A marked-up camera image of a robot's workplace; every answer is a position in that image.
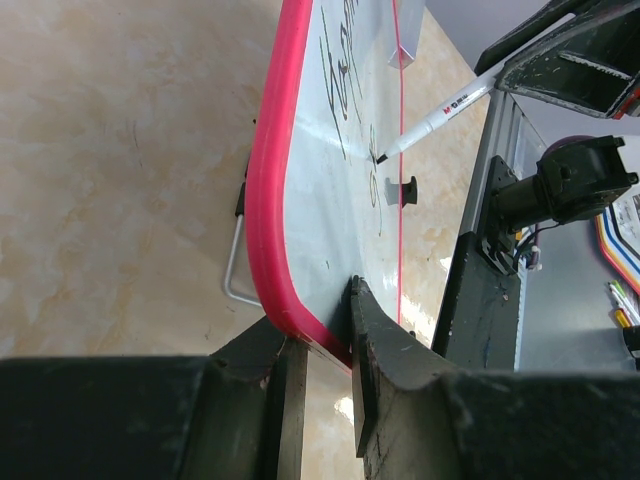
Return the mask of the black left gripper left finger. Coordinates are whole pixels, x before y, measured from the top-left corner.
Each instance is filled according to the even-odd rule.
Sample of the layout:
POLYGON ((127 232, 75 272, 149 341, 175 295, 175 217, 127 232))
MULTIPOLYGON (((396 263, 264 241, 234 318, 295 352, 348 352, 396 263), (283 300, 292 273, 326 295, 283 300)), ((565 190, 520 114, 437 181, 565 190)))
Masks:
POLYGON ((305 344, 268 318, 213 353, 181 478, 300 478, 307 365, 305 344))

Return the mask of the pink framed whiteboard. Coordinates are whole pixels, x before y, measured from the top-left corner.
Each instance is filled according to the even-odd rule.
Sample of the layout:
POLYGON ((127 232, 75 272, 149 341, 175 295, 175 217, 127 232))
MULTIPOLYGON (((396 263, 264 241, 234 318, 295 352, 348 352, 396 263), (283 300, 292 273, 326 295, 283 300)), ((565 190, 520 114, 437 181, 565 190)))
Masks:
POLYGON ((245 232, 271 322, 351 361, 349 285, 400 317, 404 130, 400 5, 281 6, 248 164, 245 232))

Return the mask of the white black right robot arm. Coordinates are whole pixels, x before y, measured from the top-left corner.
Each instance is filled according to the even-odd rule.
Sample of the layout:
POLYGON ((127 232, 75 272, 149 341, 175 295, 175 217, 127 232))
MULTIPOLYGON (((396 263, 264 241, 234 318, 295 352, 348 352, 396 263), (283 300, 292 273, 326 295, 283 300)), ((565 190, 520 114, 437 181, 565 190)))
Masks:
MULTIPOLYGON (((639 114, 639 4, 550 1, 480 56, 475 72, 497 68, 497 90, 599 119, 639 114)), ((477 251, 514 275, 535 239, 525 227, 559 225, 604 211, 639 181, 623 165, 620 137, 571 137, 547 150, 534 175, 518 179, 500 156, 490 161, 477 251)))

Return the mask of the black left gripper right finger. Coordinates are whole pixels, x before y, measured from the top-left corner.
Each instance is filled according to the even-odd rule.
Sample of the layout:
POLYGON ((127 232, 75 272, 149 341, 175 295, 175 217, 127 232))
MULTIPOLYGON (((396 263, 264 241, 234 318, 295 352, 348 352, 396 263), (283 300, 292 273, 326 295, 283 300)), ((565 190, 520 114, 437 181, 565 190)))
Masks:
POLYGON ((350 283, 356 456, 367 479, 461 479, 443 376, 455 367, 350 283))

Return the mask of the white black marker pen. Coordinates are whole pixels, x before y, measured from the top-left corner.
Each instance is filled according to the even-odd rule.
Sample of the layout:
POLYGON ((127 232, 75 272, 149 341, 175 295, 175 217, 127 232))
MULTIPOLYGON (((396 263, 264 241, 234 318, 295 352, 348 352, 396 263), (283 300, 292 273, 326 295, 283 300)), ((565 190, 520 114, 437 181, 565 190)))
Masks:
POLYGON ((471 83, 456 92, 452 97, 426 114, 416 125, 398 137, 382 155, 376 159, 376 163, 381 164, 387 159, 405 152, 414 144, 445 125, 448 121, 487 95, 493 89, 496 77, 503 67, 504 62, 491 67, 488 71, 481 74, 471 83))

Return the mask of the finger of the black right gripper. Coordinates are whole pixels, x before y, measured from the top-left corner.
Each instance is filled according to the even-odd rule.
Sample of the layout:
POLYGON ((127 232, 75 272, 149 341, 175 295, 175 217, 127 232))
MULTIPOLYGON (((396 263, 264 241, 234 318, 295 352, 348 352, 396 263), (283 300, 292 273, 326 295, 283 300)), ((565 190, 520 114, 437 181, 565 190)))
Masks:
POLYGON ((548 1, 531 17, 486 48, 480 55, 474 72, 485 73, 566 15, 578 15, 594 4, 590 0, 548 1))
POLYGON ((495 88, 601 119, 639 96, 639 11, 589 9, 507 60, 495 88))

